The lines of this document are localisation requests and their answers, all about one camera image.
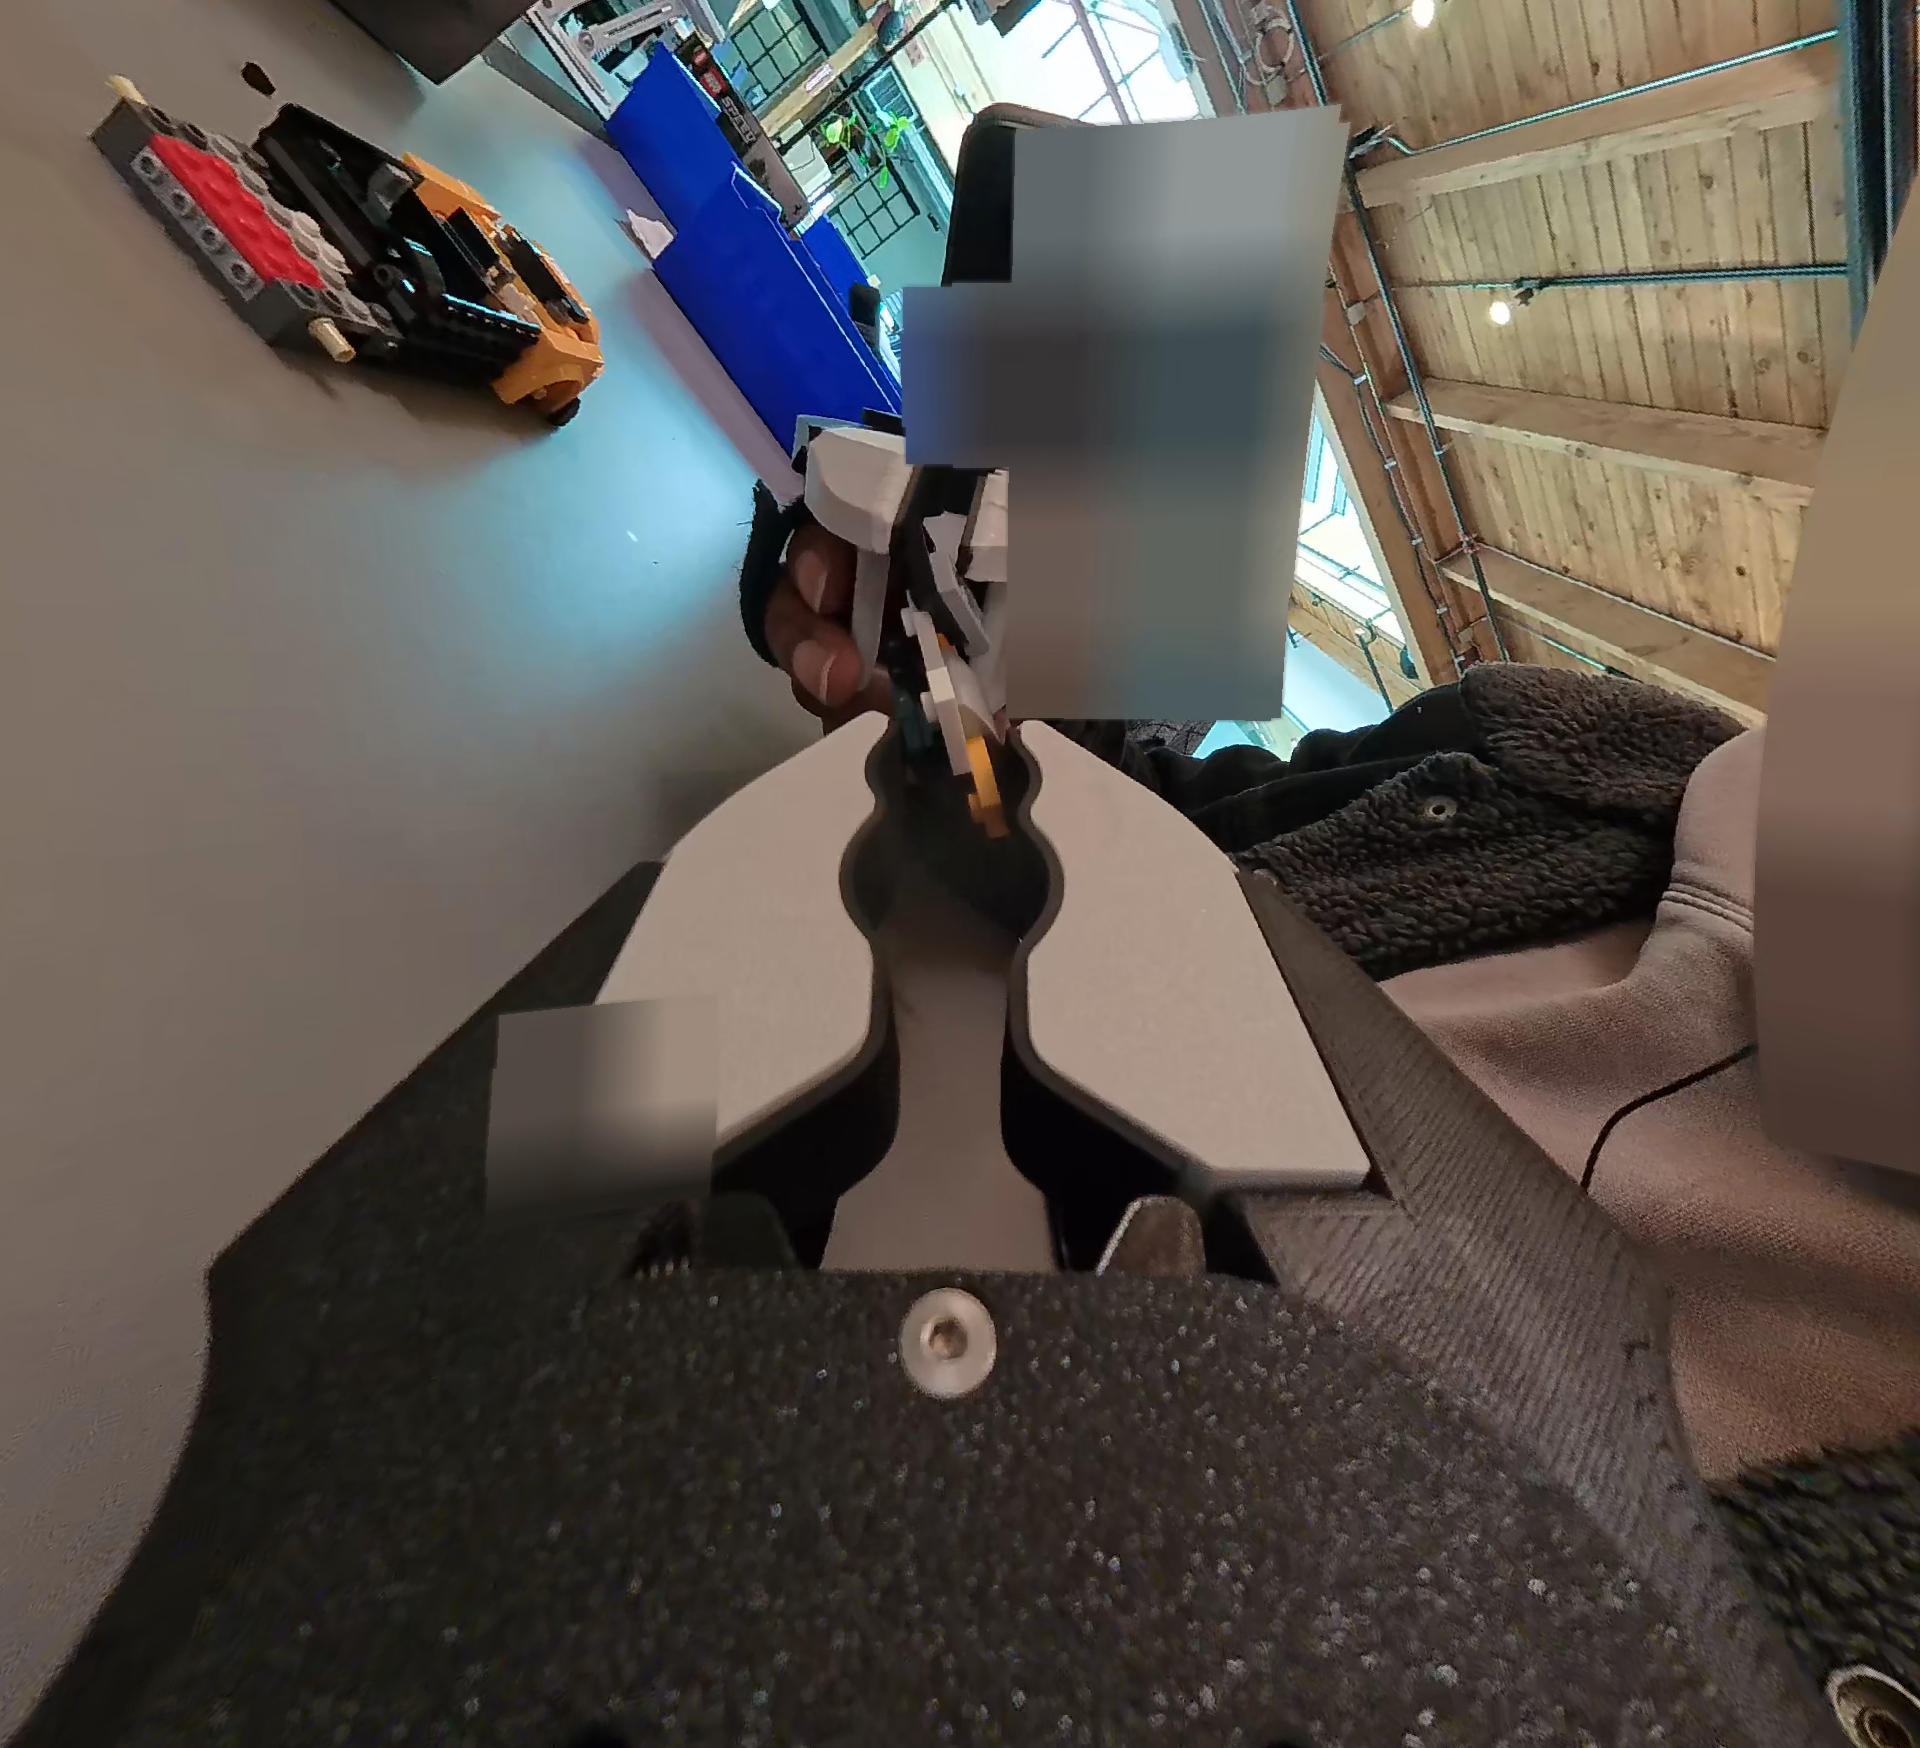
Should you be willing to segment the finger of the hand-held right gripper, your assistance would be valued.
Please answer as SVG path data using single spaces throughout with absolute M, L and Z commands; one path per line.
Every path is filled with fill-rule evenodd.
M 872 679 L 877 667 L 893 583 L 893 554 L 902 525 L 902 516 L 895 516 L 885 525 L 877 516 L 866 516 L 856 531 L 849 637 L 858 658 L 860 679 Z
M 996 648 L 1008 581 L 1008 476 L 931 474 L 918 518 L 918 606 L 966 658 Z

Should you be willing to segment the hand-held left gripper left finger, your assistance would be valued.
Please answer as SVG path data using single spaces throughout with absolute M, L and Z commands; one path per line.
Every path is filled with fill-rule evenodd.
M 876 1166 L 893 1143 L 893 999 L 856 874 L 891 734 L 864 713 L 682 836 L 600 991 L 711 1007 L 715 1166 Z

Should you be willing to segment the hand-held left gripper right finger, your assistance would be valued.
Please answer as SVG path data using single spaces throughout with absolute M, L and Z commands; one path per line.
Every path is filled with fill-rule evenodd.
M 1368 1156 L 1222 853 L 1036 721 L 1023 830 L 1048 869 L 1021 945 L 1029 1070 L 1188 1192 L 1355 1189 Z

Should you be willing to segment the small white orange lego assembly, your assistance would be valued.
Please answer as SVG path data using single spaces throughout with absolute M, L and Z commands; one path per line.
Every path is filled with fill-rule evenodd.
M 935 778 L 958 784 L 967 815 L 989 840 L 1008 838 L 998 732 L 983 685 L 927 612 L 900 602 L 897 623 L 889 662 L 902 698 L 902 736 Z

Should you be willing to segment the orange black lego car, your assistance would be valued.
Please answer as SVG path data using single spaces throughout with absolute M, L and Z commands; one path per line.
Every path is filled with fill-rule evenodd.
M 262 343 L 485 389 L 552 428 L 579 416 L 605 368 L 598 318 L 471 186 L 301 104 L 243 142 L 109 88 L 92 144 Z

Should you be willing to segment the person's right hand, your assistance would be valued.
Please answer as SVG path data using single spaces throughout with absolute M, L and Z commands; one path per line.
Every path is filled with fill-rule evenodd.
M 856 550 L 805 522 L 787 543 L 764 610 L 764 640 L 795 702 L 826 732 L 864 715 L 893 711 L 885 673 L 864 667 L 853 637 Z

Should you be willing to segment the blue box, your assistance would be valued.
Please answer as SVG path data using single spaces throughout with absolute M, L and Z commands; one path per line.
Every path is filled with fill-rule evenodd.
M 851 248 L 828 221 L 785 226 L 678 56 L 647 58 L 607 136 L 672 232 L 661 286 L 772 439 L 900 412 L 899 378 L 851 313 L 866 284 Z

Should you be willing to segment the dark fleece jacket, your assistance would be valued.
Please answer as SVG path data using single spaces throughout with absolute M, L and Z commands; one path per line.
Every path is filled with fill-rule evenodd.
M 1678 694 L 1479 663 L 1287 757 L 1167 725 L 1059 725 L 1385 980 L 1652 920 L 1684 794 L 1740 725 Z

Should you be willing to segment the grey hoodie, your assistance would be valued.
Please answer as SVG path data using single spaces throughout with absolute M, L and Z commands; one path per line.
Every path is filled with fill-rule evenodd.
M 1763 1131 L 1753 878 L 1765 736 L 1684 794 L 1648 922 L 1383 991 L 1644 1256 L 1698 1470 L 1730 1478 L 1918 1426 L 1916 1181 Z

